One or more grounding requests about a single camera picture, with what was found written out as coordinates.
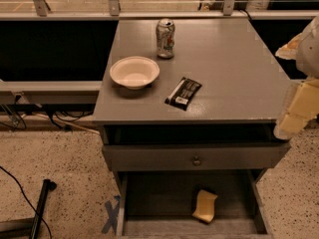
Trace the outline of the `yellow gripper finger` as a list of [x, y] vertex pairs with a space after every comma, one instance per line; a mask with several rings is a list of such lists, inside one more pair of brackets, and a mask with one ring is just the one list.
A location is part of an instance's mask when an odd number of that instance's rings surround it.
[[290, 139], [319, 115], [319, 80], [294, 83], [287, 91], [283, 110], [276, 121], [274, 135]]
[[299, 44], [301, 42], [301, 33], [294, 36], [287, 44], [280, 47], [275, 56], [284, 60], [295, 60], [297, 58], [297, 52]]

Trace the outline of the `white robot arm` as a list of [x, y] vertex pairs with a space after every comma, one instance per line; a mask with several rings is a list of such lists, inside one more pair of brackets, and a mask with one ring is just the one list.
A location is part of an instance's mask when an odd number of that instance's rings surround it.
[[276, 121], [274, 135], [287, 140], [319, 115], [319, 17], [279, 48], [275, 56], [294, 60], [297, 70], [307, 76], [302, 83], [289, 87]]

